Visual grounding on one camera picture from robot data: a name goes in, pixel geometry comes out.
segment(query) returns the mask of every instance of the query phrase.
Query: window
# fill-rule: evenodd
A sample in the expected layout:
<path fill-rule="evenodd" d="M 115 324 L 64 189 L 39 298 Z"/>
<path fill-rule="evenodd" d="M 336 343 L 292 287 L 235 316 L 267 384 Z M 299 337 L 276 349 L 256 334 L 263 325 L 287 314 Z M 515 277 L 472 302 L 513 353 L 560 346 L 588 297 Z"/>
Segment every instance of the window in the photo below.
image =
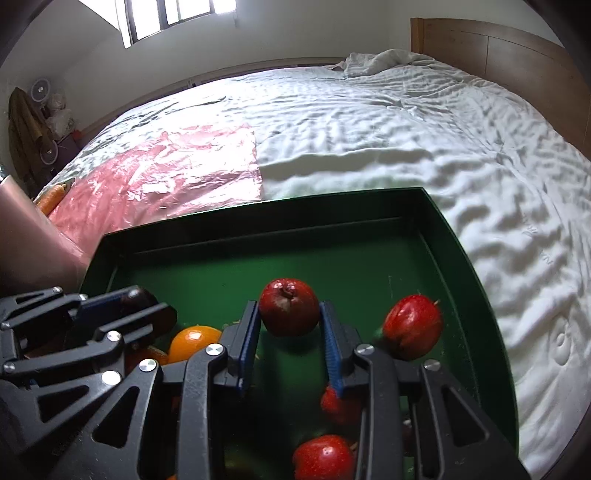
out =
<path fill-rule="evenodd" d="M 125 48 L 192 18 L 236 10 L 236 0 L 115 0 Z"/>

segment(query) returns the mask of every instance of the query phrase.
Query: green tray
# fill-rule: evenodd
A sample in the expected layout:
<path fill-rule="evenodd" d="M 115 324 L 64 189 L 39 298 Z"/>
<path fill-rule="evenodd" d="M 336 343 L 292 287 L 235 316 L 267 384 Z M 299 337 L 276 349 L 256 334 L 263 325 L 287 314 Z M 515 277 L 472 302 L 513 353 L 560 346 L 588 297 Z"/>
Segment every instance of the green tray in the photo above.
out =
<path fill-rule="evenodd" d="M 421 293 L 439 301 L 445 327 L 437 358 L 517 450 L 511 370 L 488 299 L 449 225 L 423 189 L 370 190 L 211 210 L 106 235 L 81 291 L 132 284 L 174 306 L 178 325 L 223 328 L 267 282 L 295 277 L 331 300 L 343 323 L 370 341 L 390 308 Z M 326 386 L 320 333 L 258 344 L 248 419 L 234 418 L 232 462 L 263 478 L 292 478 L 303 441 L 336 433 L 319 401 Z"/>

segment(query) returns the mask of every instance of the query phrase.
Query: apple stem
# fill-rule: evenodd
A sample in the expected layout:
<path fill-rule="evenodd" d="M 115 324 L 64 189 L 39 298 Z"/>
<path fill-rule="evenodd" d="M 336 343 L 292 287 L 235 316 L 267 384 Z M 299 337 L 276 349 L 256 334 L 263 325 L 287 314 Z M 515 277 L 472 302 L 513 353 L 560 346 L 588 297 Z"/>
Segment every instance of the apple stem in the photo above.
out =
<path fill-rule="evenodd" d="M 293 293 L 287 290 L 285 287 L 281 287 L 281 295 L 290 300 L 294 297 Z"/>

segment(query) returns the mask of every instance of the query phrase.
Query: carrot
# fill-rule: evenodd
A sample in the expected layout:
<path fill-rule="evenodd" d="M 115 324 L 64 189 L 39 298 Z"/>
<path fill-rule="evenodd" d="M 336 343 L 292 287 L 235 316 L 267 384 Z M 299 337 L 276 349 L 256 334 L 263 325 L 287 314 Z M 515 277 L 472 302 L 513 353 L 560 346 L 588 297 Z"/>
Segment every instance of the carrot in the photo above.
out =
<path fill-rule="evenodd" d="M 65 196 L 66 189 L 64 186 L 55 185 L 43 194 L 43 196 L 37 202 L 37 206 L 45 216 L 49 216 L 49 214 L 55 207 L 57 207 L 57 204 L 60 203 Z"/>

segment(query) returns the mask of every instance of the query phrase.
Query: orange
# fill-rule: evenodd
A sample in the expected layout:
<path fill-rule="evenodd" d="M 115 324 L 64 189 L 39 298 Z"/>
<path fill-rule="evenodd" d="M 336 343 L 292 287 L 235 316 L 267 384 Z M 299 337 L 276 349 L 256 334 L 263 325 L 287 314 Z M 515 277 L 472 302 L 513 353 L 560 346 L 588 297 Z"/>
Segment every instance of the orange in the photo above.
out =
<path fill-rule="evenodd" d="M 146 358 L 153 358 L 160 365 L 166 365 L 168 363 L 168 355 L 151 345 L 146 348 L 140 348 L 136 351 L 132 350 L 125 354 L 125 375 L 128 375 L 138 366 L 138 363 Z"/>
<path fill-rule="evenodd" d="M 219 341 L 221 335 L 218 329 L 206 325 L 195 325 L 181 330 L 173 338 L 168 349 L 168 363 L 189 360 L 195 352 Z"/>

